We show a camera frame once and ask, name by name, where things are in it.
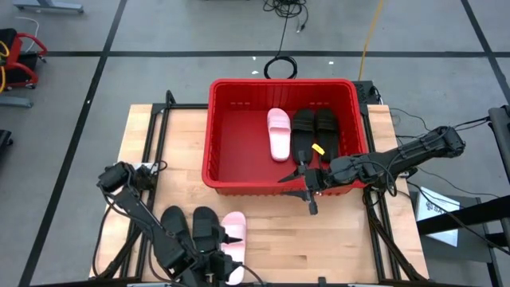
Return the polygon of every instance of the plastic basket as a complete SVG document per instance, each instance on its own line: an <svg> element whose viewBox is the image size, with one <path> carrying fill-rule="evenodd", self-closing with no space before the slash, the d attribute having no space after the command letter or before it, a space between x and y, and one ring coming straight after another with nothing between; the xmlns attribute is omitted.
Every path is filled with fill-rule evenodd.
<svg viewBox="0 0 510 287"><path fill-rule="evenodd" d="M303 179L278 180L296 170L290 155L273 161L269 150L267 112L281 108L289 117L300 108L330 108L339 119L339 152L367 152L355 86L347 80L218 80L210 86L202 179L220 195L278 195L302 190ZM318 167L314 152L310 167ZM327 190L341 195L360 182Z"/></svg>

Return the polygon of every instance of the slide sandal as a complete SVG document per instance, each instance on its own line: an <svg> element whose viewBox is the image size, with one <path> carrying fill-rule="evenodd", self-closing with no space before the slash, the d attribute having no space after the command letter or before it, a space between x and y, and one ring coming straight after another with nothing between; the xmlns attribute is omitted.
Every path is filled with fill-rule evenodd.
<svg viewBox="0 0 510 287"><path fill-rule="evenodd" d="M194 248L186 217L179 207L168 207L161 216L161 225L165 230L175 234L181 242L188 245L191 249Z"/></svg>
<svg viewBox="0 0 510 287"><path fill-rule="evenodd" d="M209 207L200 206L193 212L193 241L202 253L219 250L220 222L218 216Z"/></svg>
<svg viewBox="0 0 510 287"><path fill-rule="evenodd" d="M309 108L298 110L292 118L291 148L297 164L300 164L299 151L304 152L304 163L312 161L313 121L313 111Z"/></svg>
<svg viewBox="0 0 510 287"><path fill-rule="evenodd" d="M225 254L230 255L232 260L245 264L246 253L246 217L239 211L230 212L222 220L222 226L225 232L231 238L239 238L240 242L225 244L222 243L222 250ZM238 267L231 274L227 285L237 285L242 282L245 276L245 269Z"/></svg>
<svg viewBox="0 0 510 287"><path fill-rule="evenodd" d="M340 129L338 119L329 108L322 108L316 112L317 144L324 149L320 158L329 163L339 156Z"/></svg>
<svg viewBox="0 0 510 287"><path fill-rule="evenodd" d="M271 157L285 161L290 154L290 119L281 108L271 108L268 112L269 144Z"/></svg>

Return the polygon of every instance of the robotic arm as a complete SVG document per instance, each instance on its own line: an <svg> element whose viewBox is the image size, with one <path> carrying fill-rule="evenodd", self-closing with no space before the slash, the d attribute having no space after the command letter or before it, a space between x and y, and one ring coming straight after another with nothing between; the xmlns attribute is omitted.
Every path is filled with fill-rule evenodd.
<svg viewBox="0 0 510 287"><path fill-rule="evenodd" d="M219 248L203 254L165 230L159 220L147 209L139 192L153 190L154 179L148 167L142 166L135 170L131 164L119 162L113 167L108 167L99 176L97 186L103 195L122 208L151 240L154 255L171 280L180 280L189 287L225 286L230 274L240 265ZM220 227L218 233L218 242L228 244L240 241L237 238L230 238L223 227ZM111 270L116 268L118 268L117 265L109 267Z"/></svg>
<svg viewBox="0 0 510 287"><path fill-rule="evenodd" d="M308 169L301 165L294 177L303 176L305 191L290 191L286 195L296 196L308 202L310 214L317 214L314 195L328 188L341 187L359 180L377 188L389 187L399 174L409 171L432 158L453 158L462 154L465 143L452 127L439 127L428 134L386 152L371 152L363 155L341 156L333 159L327 170Z"/></svg>

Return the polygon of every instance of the black floor stripe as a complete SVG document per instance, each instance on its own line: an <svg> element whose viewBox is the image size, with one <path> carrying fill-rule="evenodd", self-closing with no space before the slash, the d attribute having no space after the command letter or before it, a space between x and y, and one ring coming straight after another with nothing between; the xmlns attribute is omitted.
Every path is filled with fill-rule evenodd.
<svg viewBox="0 0 510 287"><path fill-rule="evenodd" d="M510 52L492 52L494 57L510 57Z"/></svg>
<svg viewBox="0 0 510 287"><path fill-rule="evenodd" d="M361 57L363 51L282 51L282 56L293 57ZM99 51L50 51L48 57L100 57ZM111 51L109 57L273 57L277 51ZM395 58L473 58L486 57L486 52L413 52L368 51L366 57ZM510 52L500 52L499 57L510 57Z"/></svg>
<svg viewBox="0 0 510 287"><path fill-rule="evenodd" d="M99 59L99 63L97 64L94 76L92 77L90 87L88 88L87 96L85 97L83 107L81 108L78 121L76 122L73 137L71 138L68 150L65 153L64 162L62 163L62 167L58 174L57 181L55 182L55 186L49 199L48 206L46 207L46 212L44 214L44 217L42 218L41 225L39 226L39 231L37 232L35 242L32 246L32 250L30 251L28 261L26 262L25 269L23 270L23 274L19 281L18 286L21 287L29 286L30 282L32 281L33 274L37 267L37 262L39 261L42 248L48 236L53 216L55 215L58 202L60 201L62 191L64 190L65 180L67 179L69 169L71 168L71 163L73 162L74 155L76 154L77 151L78 142L80 141L81 133L83 132L85 121L87 120L88 112L90 111L90 106L92 105L92 101L94 99L94 96L96 95L97 85L99 84L101 75L103 74L104 65L106 64L106 60L108 58L108 51L112 47L113 39L115 37L117 29L119 28L120 19L122 18L122 13L124 12L126 1L127 0L121 0L119 3L119 7L117 8L115 17L113 19L112 27L110 28L110 31L108 33L106 43L104 44L103 52Z"/></svg>
<svg viewBox="0 0 510 287"><path fill-rule="evenodd" d="M101 57L101 51L48 51L47 57Z"/></svg>
<svg viewBox="0 0 510 287"><path fill-rule="evenodd" d="M507 99L507 101L510 102L510 88L508 87L506 77L504 76L503 72L501 72L500 65L498 64L495 58L496 54L492 52L491 47L488 44L487 38L485 37L484 32L482 32L480 24L478 24L478 20L475 17L473 9L471 8L471 5L469 5L468 0L461 0L461 2L462 5L464 6L465 12L468 15L469 21L471 22L471 25L473 26L473 29L477 34L478 41L480 41L480 44L484 49L484 52L487 53L488 62L491 65L492 71L496 76L498 84L500 84L501 91L503 91L504 97Z"/></svg>

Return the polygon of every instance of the wooden tabletop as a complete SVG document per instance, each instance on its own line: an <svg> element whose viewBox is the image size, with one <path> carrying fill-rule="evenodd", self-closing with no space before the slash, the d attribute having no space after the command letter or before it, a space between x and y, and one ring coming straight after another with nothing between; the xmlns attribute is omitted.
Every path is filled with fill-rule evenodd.
<svg viewBox="0 0 510 287"><path fill-rule="evenodd" d="M151 105L131 106L119 160L141 161L150 112ZM369 106L369 117L376 150L396 147L388 107ZM320 212L316 216L309 215L306 204L293 197L218 195L204 185L201 177L206 118L205 109L171 111L163 151L168 168L159 175L154 206L156 218L169 206L176 205L182 208L188 225L192 226L190 219L198 206L212 208L220 220L238 210L248 220L245 264L264 281L316 283L318 277L326 277L328 283L377 282L361 190L317 198ZM159 125L160 122L155 129L153 156ZM404 179L399 179L397 186L400 191L408 192ZM410 200L402 195L393 198L387 193L386 200L395 243L416 270L428 277ZM107 267L125 242L128 225L127 218L114 212L108 215L96 259L99 272ZM380 242L386 277L391 278L387 249ZM130 275L135 273L138 251L139 244L133 248ZM156 263L154 266L156 272L164 274ZM147 263L143 280L157 281ZM245 273L245 281L255 279Z"/></svg>

